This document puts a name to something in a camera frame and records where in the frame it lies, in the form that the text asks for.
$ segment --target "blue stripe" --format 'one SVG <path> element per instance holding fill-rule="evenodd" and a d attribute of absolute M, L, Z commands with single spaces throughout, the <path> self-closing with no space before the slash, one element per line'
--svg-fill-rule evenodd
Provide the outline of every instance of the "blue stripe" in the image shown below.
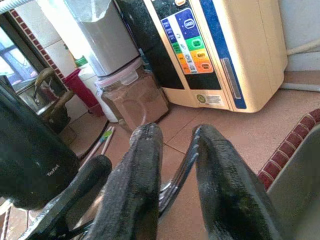
<path fill-rule="evenodd" d="M 240 84 L 239 84 L 238 76 L 235 71 L 234 64 L 232 62 L 232 59 L 231 59 L 231 56 L 230 56 L 230 53 L 228 50 L 226 39 L 225 39 L 224 33 L 222 31 L 222 28 L 221 28 L 221 25 L 219 22 L 219 18 L 217 15 L 217 11 L 216 11 L 214 2 L 213 2 L 213 0 L 201 0 L 200 3 L 202 6 L 202 9 L 203 9 L 203 12 L 204 12 L 205 19 L 208 23 L 208 26 L 209 26 L 209 29 L 211 32 L 211 36 L 213 38 L 214 45 L 215 45 L 216 50 L 218 52 L 219 58 L 220 59 L 228 58 L 230 61 L 232 71 L 235 76 L 235 81 L 236 81 L 236 84 L 239 88 L 240 95 L 241 95 L 241 98 L 239 98 L 239 99 L 234 98 L 233 99 L 235 106 L 238 109 L 246 109 L 247 106 L 246 106 L 244 96 L 243 96 L 241 88 L 240 88 Z"/>

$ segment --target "electric kettle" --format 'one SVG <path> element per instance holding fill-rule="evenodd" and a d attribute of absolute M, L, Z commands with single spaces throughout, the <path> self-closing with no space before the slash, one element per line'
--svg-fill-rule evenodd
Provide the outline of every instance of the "electric kettle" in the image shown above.
<path fill-rule="evenodd" d="M 78 168 L 75 153 L 0 81 L 0 197 L 17 208 L 41 208 Z"/>

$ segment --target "plastic food container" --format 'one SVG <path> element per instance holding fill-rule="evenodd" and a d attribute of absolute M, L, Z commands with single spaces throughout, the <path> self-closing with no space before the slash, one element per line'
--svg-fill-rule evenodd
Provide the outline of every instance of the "plastic food container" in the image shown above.
<path fill-rule="evenodd" d="M 100 96 L 97 95 L 97 88 L 95 82 L 98 80 L 98 77 L 95 74 L 92 67 L 89 65 L 89 63 L 86 61 L 84 57 L 76 60 L 75 63 L 81 70 L 78 73 L 78 77 L 84 83 L 84 85 L 92 92 L 96 100 L 99 102 L 104 115 L 108 118 L 110 122 L 117 123 L 118 119 L 116 118 L 110 107 L 101 99 Z"/>
<path fill-rule="evenodd" d="M 96 82 L 102 92 L 101 98 L 129 131 L 155 122 L 169 110 L 152 72 L 146 71 L 142 63 L 139 57 L 115 74 Z"/>

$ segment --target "tiled floor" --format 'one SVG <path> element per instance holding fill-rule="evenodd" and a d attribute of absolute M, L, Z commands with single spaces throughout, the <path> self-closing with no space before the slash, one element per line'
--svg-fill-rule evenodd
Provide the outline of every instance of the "tiled floor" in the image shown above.
<path fill-rule="evenodd" d="M 258 113 L 235 113 L 209 108 L 171 105 L 158 124 L 163 132 L 162 181 L 173 176 L 189 146 L 192 129 L 199 124 L 215 126 L 257 173 L 307 112 L 319 108 L 320 93 L 279 90 Z M 85 114 L 70 126 L 77 138 L 70 145 L 77 155 L 97 137 L 106 119 Z M 116 166 L 129 149 L 130 135 L 116 124 L 106 155 Z M 159 240 L 206 239 L 195 169 L 193 168 L 170 212 L 158 227 Z"/>

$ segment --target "green lid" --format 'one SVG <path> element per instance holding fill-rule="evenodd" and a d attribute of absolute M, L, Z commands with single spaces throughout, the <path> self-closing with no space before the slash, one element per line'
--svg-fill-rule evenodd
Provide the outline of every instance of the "green lid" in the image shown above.
<path fill-rule="evenodd" d="M 83 65 L 85 65 L 85 64 L 87 64 L 87 63 L 88 63 L 88 61 L 84 56 L 82 56 L 81 58 L 75 60 L 75 65 L 78 68 L 83 66 Z"/>

